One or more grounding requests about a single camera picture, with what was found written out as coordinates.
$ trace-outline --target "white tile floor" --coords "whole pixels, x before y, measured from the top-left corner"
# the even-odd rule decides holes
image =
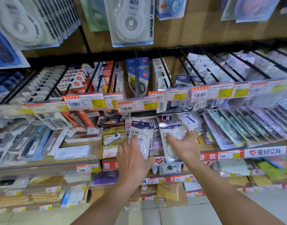
[[[247,193],[252,200],[287,224],[287,190]],[[164,201],[133,203],[115,225],[221,224],[207,197],[189,198],[189,205],[167,208]],[[86,208],[53,209],[0,215],[0,225],[69,225]]]

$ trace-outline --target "red heart logo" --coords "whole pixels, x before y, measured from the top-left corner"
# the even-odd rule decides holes
[[[251,154],[252,156],[256,155],[256,154],[257,154],[257,150],[250,150],[250,154]]]
[[[160,159],[155,159],[155,161],[156,161],[156,163],[161,164],[161,163],[163,162],[163,159],[162,159],[162,158],[160,158]]]

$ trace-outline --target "wooden wall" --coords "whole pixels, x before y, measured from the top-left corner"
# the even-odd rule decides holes
[[[287,37],[287,15],[280,14],[282,1],[268,21],[237,24],[235,21],[220,21],[222,15],[220,0],[187,0],[183,18],[166,21],[159,21],[155,18],[154,44],[136,48],[151,49],[176,45]],[[134,49],[134,47],[113,48],[109,31],[90,32],[80,0],[74,0],[74,3],[92,53]],[[24,52],[27,58],[73,53],[86,53],[79,30],[60,47]]]

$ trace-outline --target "scissors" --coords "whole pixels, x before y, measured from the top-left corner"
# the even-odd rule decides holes
[[[161,119],[162,121],[171,121],[170,115],[162,115]]]

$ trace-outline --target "left hand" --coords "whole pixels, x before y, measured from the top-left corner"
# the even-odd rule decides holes
[[[154,157],[145,159],[140,151],[137,136],[130,141],[131,146],[125,140],[118,146],[116,158],[119,165],[119,180],[128,183],[135,191],[146,178],[149,170],[154,164]]]

